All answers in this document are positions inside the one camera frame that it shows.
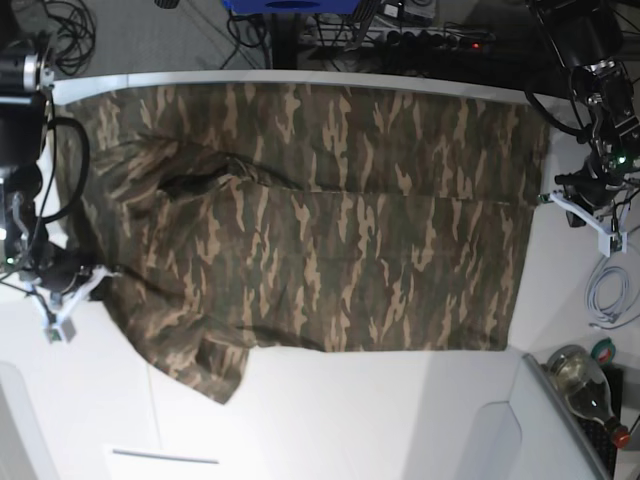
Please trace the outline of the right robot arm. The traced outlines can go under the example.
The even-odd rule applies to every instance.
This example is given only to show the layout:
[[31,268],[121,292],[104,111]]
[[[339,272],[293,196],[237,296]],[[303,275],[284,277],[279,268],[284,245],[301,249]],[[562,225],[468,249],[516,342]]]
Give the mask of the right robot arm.
[[[78,251],[49,239],[49,224],[66,217],[79,202],[88,179],[89,144],[74,119],[55,114],[49,68],[49,37],[28,35],[15,26],[1,30],[1,276],[17,275],[21,291],[42,316],[51,343],[76,335],[71,314],[114,271]],[[46,141],[58,128],[69,128],[80,142],[80,172],[68,203],[53,215],[44,213],[39,193],[49,194],[53,181],[38,166]]]

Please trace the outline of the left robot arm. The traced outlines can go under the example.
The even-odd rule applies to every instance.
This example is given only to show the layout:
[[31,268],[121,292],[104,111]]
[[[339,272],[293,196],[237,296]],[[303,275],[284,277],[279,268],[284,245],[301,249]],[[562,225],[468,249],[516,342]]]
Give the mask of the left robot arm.
[[562,208],[571,227],[592,227],[602,255],[624,252],[624,217],[639,192],[639,118],[634,87],[617,58],[624,36],[615,12],[605,1],[530,1],[527,7],[566,77],[572,109],[585,107],[590,118],[570,127],[526,87],[528,102],[551,126],[590,148],[583,166],[557,175],[557,190],[539,200]]

